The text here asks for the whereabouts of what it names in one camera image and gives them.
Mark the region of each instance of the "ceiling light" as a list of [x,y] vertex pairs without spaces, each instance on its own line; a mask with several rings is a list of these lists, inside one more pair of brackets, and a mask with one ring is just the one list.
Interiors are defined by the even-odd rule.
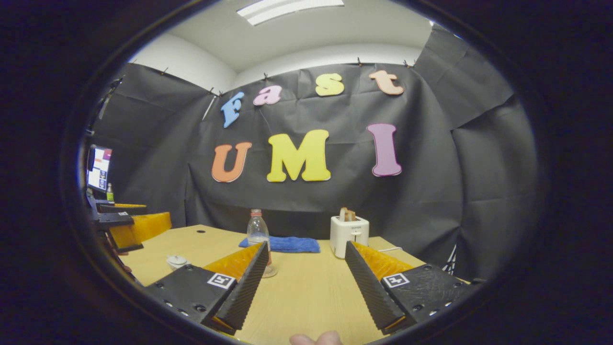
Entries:
[[343,0],[262,0],[237,11],[251,25],[273,18],[318,7],[344,6]]

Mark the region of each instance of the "blue towel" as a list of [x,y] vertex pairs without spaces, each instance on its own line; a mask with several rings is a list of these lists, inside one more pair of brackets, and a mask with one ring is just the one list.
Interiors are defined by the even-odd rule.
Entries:
[[[247,246],[245,238],[240,244],[240,247]],[[319,253],[319,243],[312,238],[298,237],[270,237],[270,250],[281,253],[302,253],[311,252]]]

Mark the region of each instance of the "monitor screen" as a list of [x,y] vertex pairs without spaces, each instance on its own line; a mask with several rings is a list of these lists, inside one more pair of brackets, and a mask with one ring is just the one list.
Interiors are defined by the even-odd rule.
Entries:
[[87,184],[90,188],[106,192],[111,152],[111,149],[95,147],[93,153],[89,153],[94,155],[91,170],[87,172]]

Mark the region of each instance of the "black fabric curtain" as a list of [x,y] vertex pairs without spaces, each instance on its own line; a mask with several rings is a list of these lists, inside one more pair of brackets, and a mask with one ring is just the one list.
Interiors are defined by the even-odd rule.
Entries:
[[[369,78],[379,70],[395,74],[404,92],[382,92]],[[326,73],[342,76],[342,93],[316,93],[315,80]],[[121,74],[123,84],[94,127],[94,143],[113,149],[109,181],[116,201],[170,211],[174,227],[245,232],[249,208],[256,207],[273,236],[326,239],[330,217],[345,206],[370,222],[370,236],[471,279],[493,274],[536,220],[543,180],[530,122],[504,78],[440,27],[413,68],[320,66],[222,97],[136,64]],[[259,91],[272,85],[283,88],[281,100],[254,106]],[[239,92],[245,94],[240,115],[224,128],[220,108]],[[373,175],[375,145],[367,126],[374,123],[396,127],[401,174]],[[269,137],[286,133],[298,148],[311,130],[329,132],[331,178],[268,182]],[[240,177],[214,180],[215,147],[246,141],[252,147]],[[235,156],[232,149],[226,170]]]

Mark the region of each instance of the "wooden table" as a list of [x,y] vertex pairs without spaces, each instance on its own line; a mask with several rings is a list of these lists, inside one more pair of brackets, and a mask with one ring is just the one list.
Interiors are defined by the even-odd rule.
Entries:
[[[176,228],[145,241],[144,249],[121,259],[143,285],[149,285],[171,273],[166,255],[180,255],[201,267],[240,250],[238,244],[244,238],[243,233],[204,225]],[[334,256],[329,242],[318,240],[321,253],[272,252],[278,274],[261,281],[243,329],[235,337],[257,345],[289,344],[289,337],[296,333],[317,339],[328,330],[336,330],[344,345],[383,337],[345,260]],[[394,247],[381,237],[370,238],[368,245],[378,250]],[[385,254],[412,266],[424,264],[400,249]]]

